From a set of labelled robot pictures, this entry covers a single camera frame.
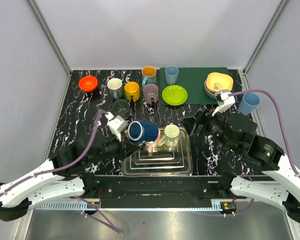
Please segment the mauve pink mug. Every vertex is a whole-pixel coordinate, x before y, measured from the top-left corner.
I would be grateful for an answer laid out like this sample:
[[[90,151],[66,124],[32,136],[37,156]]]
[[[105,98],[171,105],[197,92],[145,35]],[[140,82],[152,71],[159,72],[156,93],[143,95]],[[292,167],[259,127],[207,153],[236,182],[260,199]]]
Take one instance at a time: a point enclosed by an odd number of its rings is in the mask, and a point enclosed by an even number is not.
[[[157,85],[150,83],[143,88],[143,98],[147,104],[154,104],[159,98],[159,88]]]

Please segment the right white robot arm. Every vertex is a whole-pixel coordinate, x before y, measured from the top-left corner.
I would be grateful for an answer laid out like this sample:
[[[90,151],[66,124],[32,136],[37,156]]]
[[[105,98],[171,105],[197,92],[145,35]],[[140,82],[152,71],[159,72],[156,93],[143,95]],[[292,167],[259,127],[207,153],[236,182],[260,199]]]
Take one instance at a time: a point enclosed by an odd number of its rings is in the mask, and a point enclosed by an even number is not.
[[[213,115],[199,110],[181,119],[187,133],[211,135],[227,149],[261,168],[279,187],[269,187],[231,173],[223,173],[213,191],[222,198],[247,197],[272,205],[300,223],[300,177],[293,171],[289,157],[273,140],[257,134],[257,124],[241,113]]]

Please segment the yellow ribbed mug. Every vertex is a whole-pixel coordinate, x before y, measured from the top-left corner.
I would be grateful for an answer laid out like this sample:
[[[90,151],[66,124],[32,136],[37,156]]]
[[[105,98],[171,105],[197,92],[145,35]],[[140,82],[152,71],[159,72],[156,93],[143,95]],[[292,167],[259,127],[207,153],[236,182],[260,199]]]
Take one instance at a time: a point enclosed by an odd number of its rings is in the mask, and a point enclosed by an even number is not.
[[[130,81],[124,86],[125,97],[128,101],[136,102],[140,99],[140,86],[137,82]]]

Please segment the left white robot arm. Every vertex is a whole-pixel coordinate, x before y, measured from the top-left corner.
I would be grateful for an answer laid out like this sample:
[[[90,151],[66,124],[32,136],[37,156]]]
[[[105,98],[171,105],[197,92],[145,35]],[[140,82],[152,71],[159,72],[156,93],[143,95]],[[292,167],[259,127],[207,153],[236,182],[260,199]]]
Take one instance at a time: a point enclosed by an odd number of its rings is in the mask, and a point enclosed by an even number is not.
[[[144,143],[135,143],[128,137],[80,137],[25,176],[9,183],[0,182],[0,220],[19,219],[37,206],[63,198],[93,198],[100,188],[87,168],[107,158],[124,159],[144,147]]]

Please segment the blue grey mug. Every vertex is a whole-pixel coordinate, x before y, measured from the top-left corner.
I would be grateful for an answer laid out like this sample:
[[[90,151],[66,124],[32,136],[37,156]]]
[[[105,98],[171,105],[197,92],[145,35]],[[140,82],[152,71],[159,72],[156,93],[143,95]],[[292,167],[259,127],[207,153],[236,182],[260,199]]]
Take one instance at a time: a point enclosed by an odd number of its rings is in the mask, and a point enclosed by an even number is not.
[[[111,96],[115,100],[123,98],[123,84],[119,78],[112,78],[107,82],[107,87]]]

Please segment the dark grey mug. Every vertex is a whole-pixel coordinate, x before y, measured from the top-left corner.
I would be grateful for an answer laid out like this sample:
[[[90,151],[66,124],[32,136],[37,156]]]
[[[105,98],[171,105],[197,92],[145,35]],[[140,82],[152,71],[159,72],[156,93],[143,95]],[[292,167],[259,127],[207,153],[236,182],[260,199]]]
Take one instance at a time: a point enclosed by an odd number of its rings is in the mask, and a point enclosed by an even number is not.
[[[125,120],[131,117],[130,104],[125,99],[116,100],[112,105],[112,109],[116,115],[119,115]]]

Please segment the navy blue mug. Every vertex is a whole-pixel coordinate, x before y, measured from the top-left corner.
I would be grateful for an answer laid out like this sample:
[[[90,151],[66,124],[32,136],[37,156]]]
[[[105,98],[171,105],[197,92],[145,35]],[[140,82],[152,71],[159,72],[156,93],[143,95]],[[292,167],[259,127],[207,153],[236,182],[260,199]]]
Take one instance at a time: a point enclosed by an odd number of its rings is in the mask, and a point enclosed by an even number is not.
[[[134,120],[128,125],[127,134],[136,143],[154,142],[159,136],[159,127],[148,120]]]

